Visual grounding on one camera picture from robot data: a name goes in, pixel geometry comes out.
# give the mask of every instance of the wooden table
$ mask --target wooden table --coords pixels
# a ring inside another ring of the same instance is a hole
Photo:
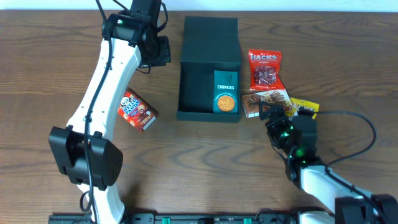
[[[160,116],[144,133],[116,119],[113,143],[124,154],[118,186],[127,206],[256,213],[320,205],[287,180],[259,119],[176,120],[187,15],[239,18],[243,93],[249,93],[248,48],[280,50],[290,96],[371,119],[379,134],[375,147],[335,171],[398,197],[397,14],[169,12],[162,35],[170,39],[172,62],[150,75],[135,73],[129,83]],[[83,98],[98,61],[101,24],[98,11],[0,11],[0,223],[45,223],[52,213],[80,212],[81,192],[59,173],[47,138]],[[317,121],[318,153],[327,162],[371,140],[357,118],[320,115]]]

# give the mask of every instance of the yellow snack package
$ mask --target yellow snack package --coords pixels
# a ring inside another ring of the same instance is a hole
[[[285,114],[289,117],[297,116],[298,115],[297,111],[300,108],[304,108],[306,110],[314,111],[314,112],[319,111],[318,103],[314,103],[314,102],[308,101],[308,100],[300,100],[300,99],[296,99],[296,98],[292,98],[292,97],[290,97],[290,100],[293,104],[293,107],[291,110],[285,112]],[[317,114],[314,114],[312,116],[312,119],[315,119],[316,116],[317,116]]]

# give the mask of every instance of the snack package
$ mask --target snack package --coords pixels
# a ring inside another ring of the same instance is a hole
[[[118,113],[140,132],[145,131],[158,115],[151,105],[130,88],[124,92]]]
[[[259,116],[259,103],[266,101],[268,103],[278,103],[282,105],[285,111],[292,109],[292,102],[286,92],[283,90],[269,90],[260,93],[251,93],[242,96],[243,108],[247,118]],[[269,106],[264,105],[263,111],[269,109]]]
[[[278,76],[282,52],[249,49],[248,57],[251,72],[250,90],[284,89]]]
[[[214,71],[213,113],[238,113],[238,73]]]
[[[297,116],[299,115],[298,111],[300,108],[309,110],[309,111],[313,111],[313,112],[318,112],[319,111],[319,104],[318,103],[314,103],[308,100],[300,100],[300,99],[296,99],[296,98],[290,98],[290,100],[292,101],[292,109],[289,111],[286,111],[286,115],[293,117],[293,116]],[[317,116],[317,114],[314,114],[312,116],[312,119],[315,119],[315,117]]]

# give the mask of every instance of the black box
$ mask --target black box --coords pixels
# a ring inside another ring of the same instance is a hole
[[[185,17],[177,119],[238,122],[241,61],[237,18]],[[213,114],[215,70],[238,72],[237,114]]]

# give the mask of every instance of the cookie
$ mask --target cookie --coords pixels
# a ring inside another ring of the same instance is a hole
[[[223,112],[230,112],[235,107],[235,100],[230,96],[222,96],[218,99],[217,106]]]

